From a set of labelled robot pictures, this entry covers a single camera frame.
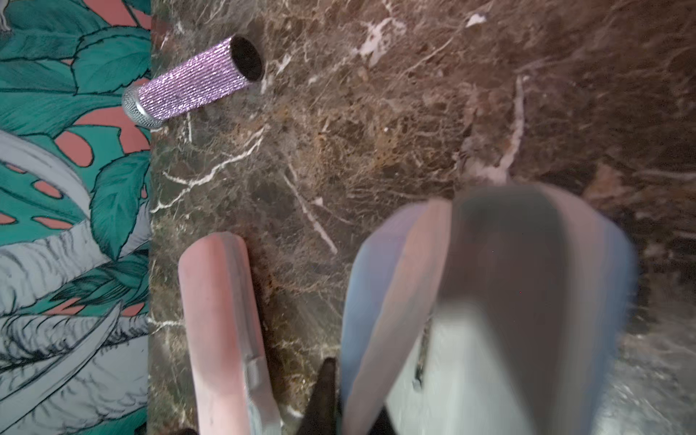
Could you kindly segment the blue zippered umbrella case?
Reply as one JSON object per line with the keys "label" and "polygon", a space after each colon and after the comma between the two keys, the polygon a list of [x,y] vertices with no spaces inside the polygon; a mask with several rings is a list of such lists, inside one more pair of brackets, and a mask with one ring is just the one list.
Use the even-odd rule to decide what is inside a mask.
{"label": "blue zippered umbrella case", "polygon": [[591,433],[636,281],[625,233],[560,188],[400,208],[353,262],[341,433]]}

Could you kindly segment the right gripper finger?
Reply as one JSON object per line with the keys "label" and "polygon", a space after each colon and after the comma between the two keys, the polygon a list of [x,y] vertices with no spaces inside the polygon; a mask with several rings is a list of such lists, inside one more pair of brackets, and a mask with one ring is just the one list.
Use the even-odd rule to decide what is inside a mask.
{"label": "right gripper finger", "polygon": [[337,360],[326,358],[322,363],[304,418],[296,435],[336,435],[337,422]]}

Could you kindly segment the pink zippered umbrella case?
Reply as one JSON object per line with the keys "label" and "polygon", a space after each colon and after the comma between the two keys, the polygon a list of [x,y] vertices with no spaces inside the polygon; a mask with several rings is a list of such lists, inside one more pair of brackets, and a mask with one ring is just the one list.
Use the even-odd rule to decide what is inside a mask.
{"label": "pink zippered umbrella case", "polygon": [[178,271],[199,433],[281,433],[245,241],[203,237]]}

